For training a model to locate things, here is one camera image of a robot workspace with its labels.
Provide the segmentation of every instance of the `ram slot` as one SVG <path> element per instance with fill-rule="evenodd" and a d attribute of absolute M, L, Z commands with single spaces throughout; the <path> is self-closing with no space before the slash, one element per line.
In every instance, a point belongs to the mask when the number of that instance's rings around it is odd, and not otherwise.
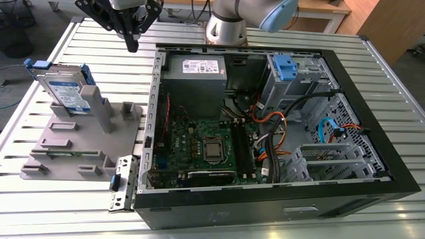
<path fill-rule="evenodd" d="M 234 153 L 236 158 L 238 175 L 251 177 L 255 173 L 252 158 L 250 153 L 250 143 L 246 127 L 240 123 L 231 125 Z"/>

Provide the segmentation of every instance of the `green motherboard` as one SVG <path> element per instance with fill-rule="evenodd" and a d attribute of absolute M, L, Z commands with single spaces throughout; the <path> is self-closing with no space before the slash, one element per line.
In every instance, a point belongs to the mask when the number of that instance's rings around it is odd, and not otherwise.
<path fill-rule="evenodd" d="M 238 176 L 230 185 L 262 183 L 251 148 L 244 155 L 244 163 L 254 168 L 254 173 L 246 175 L 239 172 L 242 167 L 238 165 L 231 129 L 234 122 L 180 118 L 171 124 L 170 153 L 155 155 L 152 180 L 158 188 L 184 187 L 182 181 L 187 173 L 198 171 L 235 172 Z M 258 124 L 240 122 L 239 125 L 244 127 L 244 137 L 251 143 Z"/>

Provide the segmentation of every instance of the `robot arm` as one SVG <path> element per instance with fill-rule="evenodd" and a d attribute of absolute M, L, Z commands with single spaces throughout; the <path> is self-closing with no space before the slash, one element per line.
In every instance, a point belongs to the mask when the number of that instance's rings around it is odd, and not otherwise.
<path fill-rule="evenodd" d="M 130 52 L 138 52 L 140 34 L 159 17 L 163 0 L 77 0 L 77 6 L 109 31 L 115 30 L 126 40 Z M 140 11 L 146 5 L 147 12 Z"/>
<path fill-rule="evenodd" d="M 164 0 L 77 0 L 77 6 L 109 31 L 126 40 L 130 52 L 138 52 L 140 34 L 159 17 Z M 279 31 L 296 12 L 299 0 L 215 0 L 207 25 L 212 44 L 242 45 L 247 39 L 246 20 L 262 30 Z"/>
<path fill-rule="evenodd" d="M 299 0 L 215 0 L 207 39 L 216 45 L 242 45 L 246 21 L 267 32 L 278 32 L 298 10 Z"/>

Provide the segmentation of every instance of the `aluminum table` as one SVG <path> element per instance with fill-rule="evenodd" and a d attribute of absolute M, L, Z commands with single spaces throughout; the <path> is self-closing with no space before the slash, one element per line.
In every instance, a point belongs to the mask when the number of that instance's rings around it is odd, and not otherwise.
<path fill-rule="evenodd" d="M 251 46 L 322 48 L 338 53 L 406 164 L 425 190 L 425 114 L 368 41 L 356 36 L 248 30 Z M 86 62 L 103 96 L 134 101 L 147 111 L 156 43 L 204 44 L 203 28 L 156 22 L 140 38 L 138 53 L 90 18 L 73 22 L 50 57 Z M 109 214 L 109 182 L 34 181 L 22 165 L 51 115 L 51 97 L 38 82 L 25 96 L 0 137 L 0 237 L 67 238 L 424 238 L 425 192 L 328 220 L 234 227 L 151 231 L 136 213 Z M 144 120 L 135 154 L 142 154 Z"/>

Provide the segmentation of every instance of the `sticker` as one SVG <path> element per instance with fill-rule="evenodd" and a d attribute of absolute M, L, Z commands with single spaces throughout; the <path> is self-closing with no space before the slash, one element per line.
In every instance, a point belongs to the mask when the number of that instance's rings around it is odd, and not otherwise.
<path fill-rule="evenodd" d="M 268 168 L 262 168 L 262 175 L 268 176 Z"/>
<path fill-rule="evenodd" d="M 258 102 L 258 104 L 255 104 L 260 109 L 264 109 L 264 104 L 262 104 L 260 102 Z"/>
<path fill-rule="evenodd" d="M 77 112 L 86 112 L 90 111 L 91 106 L 89 102 L 83 100 L 79 90 L 81 87 L 75 82 L 59 82 L 59 81 L 50 81 L 51 88 L 63 105 Z"/>
<path fill-rule="evenodd" d="M 216 73 L 219 74 L 219 61 L 186 60 L 184 73 Z"/>

